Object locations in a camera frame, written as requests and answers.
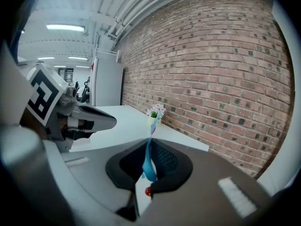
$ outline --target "white desk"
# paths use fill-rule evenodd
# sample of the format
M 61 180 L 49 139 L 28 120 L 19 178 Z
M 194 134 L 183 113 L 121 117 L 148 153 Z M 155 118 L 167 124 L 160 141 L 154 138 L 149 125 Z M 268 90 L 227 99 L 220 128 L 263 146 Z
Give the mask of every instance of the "white desk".
M 147 124 L 148 116 L 133 107 L 118 105 L 96 108 L 114 116 L 117 120 L 116 126 L 110 130 L 96 132 L 89 139 L 82 138 L 74 141 L 70 152 L 105 148 L 149 137 L 151 129 Z M 209 149 L 209 146 L 163 124 L 156 127 L 152 137 L 176 142 L 206 152 Z

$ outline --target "small vase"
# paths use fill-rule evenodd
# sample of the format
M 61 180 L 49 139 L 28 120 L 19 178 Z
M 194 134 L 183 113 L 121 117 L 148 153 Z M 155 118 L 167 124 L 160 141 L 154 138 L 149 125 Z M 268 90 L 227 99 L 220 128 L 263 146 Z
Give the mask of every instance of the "small vase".
M 147 119 L 147 124 L 151 127 L 152 124 L 154 123 L 155 119 L 156 118 L 149 116 Z M 157 120 L 157 126 L 159 126 L 160 124 L 161 124 L 161 118 L 159 120 Z

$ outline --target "fluorescent light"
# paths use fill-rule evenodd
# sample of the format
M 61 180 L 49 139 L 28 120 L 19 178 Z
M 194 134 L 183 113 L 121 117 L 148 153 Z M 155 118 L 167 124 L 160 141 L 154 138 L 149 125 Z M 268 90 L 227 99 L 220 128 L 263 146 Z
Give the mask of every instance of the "fluorescent light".
M 63 29 L 63 30 L 73 30 L 79 32 L 85 31 L 85 27 L 83 26 L 66 25 L 66 24 L 47 24 L 46 27 L 48 29 Z
M 79 66 L 79 65 L 77 65 L 76 67 L 78 67 L 78 68 L 90 68 L 90 66 Z
M 52 59 L 54 57 L 41 57 L 41 58 L 38 58 L 38 59 Z
M 82 59 L 82 60 L 88 60 L 87 58 L 81 58 L 81 57 L 71 57 L 71 56 L 68 56 L 68 58 L 71 58 L 71 59 Z

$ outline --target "red ball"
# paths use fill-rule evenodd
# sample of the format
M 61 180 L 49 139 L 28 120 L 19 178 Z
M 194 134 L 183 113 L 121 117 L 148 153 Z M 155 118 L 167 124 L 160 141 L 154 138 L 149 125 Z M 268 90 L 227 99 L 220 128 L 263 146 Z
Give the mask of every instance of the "red ball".
M 151 187 L 150 186 L 146 188 L 145 194 L 149 197 L 151 196 Z

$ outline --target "brick wall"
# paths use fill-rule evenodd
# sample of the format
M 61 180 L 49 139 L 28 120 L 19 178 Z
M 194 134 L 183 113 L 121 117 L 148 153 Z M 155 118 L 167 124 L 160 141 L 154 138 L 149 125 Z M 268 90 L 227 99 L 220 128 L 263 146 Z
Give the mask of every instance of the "brick wall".
M 257 178 L 293 111 L 293 71 L 271 0 L 176 0 L 122 40 L 124 105 L 162 103 L 163 122 Z

